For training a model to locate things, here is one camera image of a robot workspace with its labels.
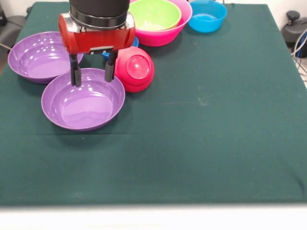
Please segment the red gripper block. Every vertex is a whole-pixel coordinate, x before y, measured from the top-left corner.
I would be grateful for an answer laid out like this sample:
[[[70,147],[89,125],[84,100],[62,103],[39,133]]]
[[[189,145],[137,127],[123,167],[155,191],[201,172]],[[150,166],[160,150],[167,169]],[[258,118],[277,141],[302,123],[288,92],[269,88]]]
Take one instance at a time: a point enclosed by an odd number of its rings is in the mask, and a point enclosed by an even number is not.
[[[71,66],[71,85],[80,87],[82,73],[79,67],[77,54],[89,54],[111,50],[105,65],[105,81],[111,82],[115,76],[115,66],[118,51],[132,46],[135,37],[135,23],[131,13],[128,13],[126,22],[114,30],[92,30],[77,24],[69,13],[59,16],[59,31],[66,47]]]

